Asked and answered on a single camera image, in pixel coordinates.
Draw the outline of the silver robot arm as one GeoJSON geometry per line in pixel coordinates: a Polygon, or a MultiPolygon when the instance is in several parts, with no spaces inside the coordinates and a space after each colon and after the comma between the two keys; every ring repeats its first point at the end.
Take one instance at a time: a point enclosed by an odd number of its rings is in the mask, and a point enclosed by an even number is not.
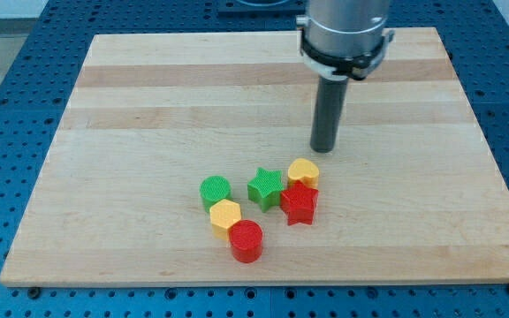
{"type": "Polygon", "coordinates": [[[364,80],[384,60],[394,33],[390,0],[310,0],[296,17],[303,63],[331,81],[364,80]]]}

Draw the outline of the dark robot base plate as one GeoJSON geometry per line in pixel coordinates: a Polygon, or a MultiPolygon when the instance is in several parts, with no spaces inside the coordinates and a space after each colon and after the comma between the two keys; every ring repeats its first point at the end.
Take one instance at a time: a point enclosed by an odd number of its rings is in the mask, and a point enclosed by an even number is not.
{"type": "Polygon", "coordinates": [[[306,0],[219,0],[218,16],[237,14],[302,14],[306,9],[306,0]]]}

